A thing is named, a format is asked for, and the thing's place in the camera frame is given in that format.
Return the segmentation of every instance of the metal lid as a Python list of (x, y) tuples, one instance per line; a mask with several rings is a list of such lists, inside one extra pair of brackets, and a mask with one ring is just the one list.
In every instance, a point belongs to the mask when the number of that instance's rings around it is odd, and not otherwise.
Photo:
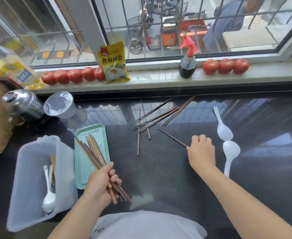
[(45, 101), (44, 112), (49, 116), (61, 117), (69, 110), (72, 104), (73, 96), (69, 92), (58, 92)]
[(28, 110), (35, 98), (33, 92), (18, 89), (5, 93), (2, 101), (10, 116), (19, 116)]

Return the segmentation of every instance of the black countertop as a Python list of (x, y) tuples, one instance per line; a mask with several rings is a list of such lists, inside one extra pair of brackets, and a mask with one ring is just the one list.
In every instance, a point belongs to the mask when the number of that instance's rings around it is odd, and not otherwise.
[[(176, 96), (147, 118), (181, 106), (189, 98)], [(143, 98), (145, 112), (167, 99)], [(141, 107), (139, 98), (76, 100), (76, 105), (88, 113), (81, 127), (105, 125), (114, 168), (133, 199), (133, 204), (110, 205), (104, 214), (137, 209), (167, 212), (198, 222), (207, 229), (208, 238), (239, 238), (214, 194), (190, 167), (185, 148), (158, 130), (163, 129), (187, 145), (192, 135), (211, 137), (216, 166), (223, 171), (223, 141), (217, 135), (212, 111), (217, 106), (241, 149), (232, 162), (230, 178), (292, 225), (292, 92), (197, 96), (167, 126), (161, 126), (161, 121), (150, 128), (151, 140), (147, 132), (141, 134), (139, 157), (137, 130), (133, 130)], [(37, 132), (25, 126), (16, 129), (0, 155), (0, 221), (4, 225), (19, 148), (43, 135), (57, 135), (74, 148), (78, 129), (67, 129), (57, 118)], [(64, 215), (57, 215), (53, 221)]]

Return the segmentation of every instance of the clear plastic lid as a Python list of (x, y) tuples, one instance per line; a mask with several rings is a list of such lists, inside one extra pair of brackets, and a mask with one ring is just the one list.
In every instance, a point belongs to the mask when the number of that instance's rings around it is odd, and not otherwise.
[(75, 106), (73, 102), (73, 96), (68, 92), (58, 92), (50, 96), (44, 104), (44, 112), (49, 116), (68, 118), (74, 115), (69, 114), (72, 106)]

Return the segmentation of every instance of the stainless steel container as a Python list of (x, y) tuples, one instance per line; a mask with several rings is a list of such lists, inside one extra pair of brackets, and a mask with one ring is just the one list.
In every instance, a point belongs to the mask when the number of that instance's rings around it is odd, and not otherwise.
[(2, 97), (5, 109), (12, 117), (21, 116), (27, 122), (39, 120), (44, 115), (43, 102), (27, 90), (9, 91)]

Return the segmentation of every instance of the window sill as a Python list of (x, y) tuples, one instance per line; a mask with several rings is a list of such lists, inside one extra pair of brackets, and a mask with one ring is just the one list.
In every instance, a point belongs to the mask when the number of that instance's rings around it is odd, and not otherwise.
[(221, 75), (216, 73), (213, 76), (208, 76), (204, 74), (202, 68), (198, 68), (194, 75), (189, 79), (181, 78), (177, 69), (131, 71), (128, 73), (131, 78), (129, 82), (106, 84), (105, 82), (87, 82), (84, 80), (81, 84), (48, 85), (43, 89), (35, 90), (34, 92), (36, 94), (52, 94), (60, 91), (72, 93), (103, 90), (177, 88), (292, 81), (292, 62), (253, 64), (249, 71), (243, 75), (234, 75), (232, 73)]

